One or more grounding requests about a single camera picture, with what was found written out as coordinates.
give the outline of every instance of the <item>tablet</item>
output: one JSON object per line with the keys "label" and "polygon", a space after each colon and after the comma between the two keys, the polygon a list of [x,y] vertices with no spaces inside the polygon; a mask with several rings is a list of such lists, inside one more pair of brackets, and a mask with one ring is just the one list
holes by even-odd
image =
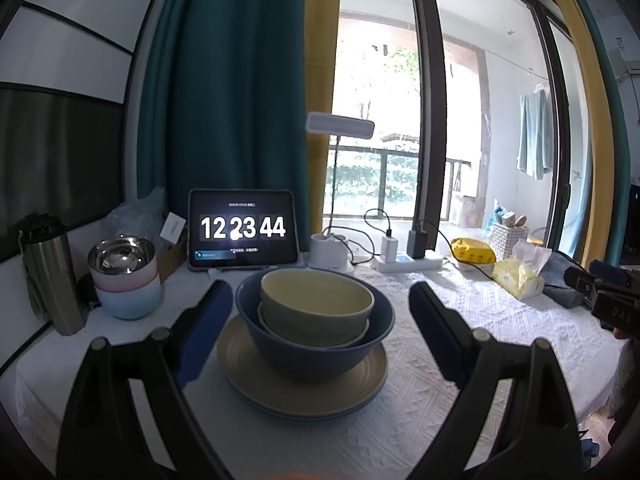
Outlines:
{"label": "tablet", "polygon": [[188,234],[192,269],[298,260],[293,195],[286,190],[193,189]]}

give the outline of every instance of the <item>teal curtain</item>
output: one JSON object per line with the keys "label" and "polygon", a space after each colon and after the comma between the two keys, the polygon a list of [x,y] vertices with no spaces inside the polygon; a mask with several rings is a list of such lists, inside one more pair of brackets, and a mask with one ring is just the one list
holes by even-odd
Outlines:
{"label": "teal curtain", "polygon": [[190,189],[289,189],[308,250],[305,0],[191,0],[168,106],[169,207]]}
{"label": "teal curtain", "polygon": [[584,15],[584,19],[587,22],[591,36],[593,37],[593,44],[598,54],[611,112],[614,149],[614,192],[611,226],[609,228],[607,251],[604,260],[609,265],[617,267],[620,264],[620,255],[622,254],[622,245],[625,238],[626,214],[629,207],[629,189],[631,187],[631,160],[629,155],[629,139],[626,132],[625,112],[622,107],[622,101],[620,100],[618,82],[611,68],[607,48],[600,35],[598,23],[591,12],[587,0],[577,1]]}
{"label": "teal curtain", "polygon": [[138,122],[138,197],[167,186],[167,110],[175,49],[191,0],[165,0],[146,62]]}

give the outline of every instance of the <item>blue bowl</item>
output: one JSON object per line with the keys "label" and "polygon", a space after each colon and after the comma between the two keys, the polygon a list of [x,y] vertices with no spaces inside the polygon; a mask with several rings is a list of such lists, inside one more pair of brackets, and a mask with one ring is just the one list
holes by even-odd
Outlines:
{"label": "blue bowl", "polygon": [[369,316],[369,330],[358,345],[348,348],[310,348],[277,338],[265,331],[258,320],[260,280],[272,270],[256,272],[240,284],[236,292],[236,307],[262,357],[285,375],[321,381],[343,374],[362,361],[394,326],[396,314],[384,294],[368,283],[349,276],[366,286],[376,300]]}

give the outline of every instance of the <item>thermos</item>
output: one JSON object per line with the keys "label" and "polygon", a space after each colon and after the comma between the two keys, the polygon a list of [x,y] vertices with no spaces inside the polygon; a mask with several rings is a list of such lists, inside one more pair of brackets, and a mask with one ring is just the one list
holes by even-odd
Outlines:
{"label": "thermos", "polygon": [[72,335],[86,323],[87,312],[78,298],[76,276],[66,230],[59,218],[34,216],[18,238],[29,301],[35,315],[51,320],[61,335]]}

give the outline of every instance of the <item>white basket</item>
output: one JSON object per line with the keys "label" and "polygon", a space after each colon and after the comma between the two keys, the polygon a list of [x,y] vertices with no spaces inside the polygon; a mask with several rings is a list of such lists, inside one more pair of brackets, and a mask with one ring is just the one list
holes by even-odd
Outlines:
{"label": "white basket", "polygon": [[507,227],[502,224],[494,224],[491,227],[491,241],[489,245],[494,250],[497,260],[511,258],[513,246],[518,240],[527,240],[529,235],[528,227]]}

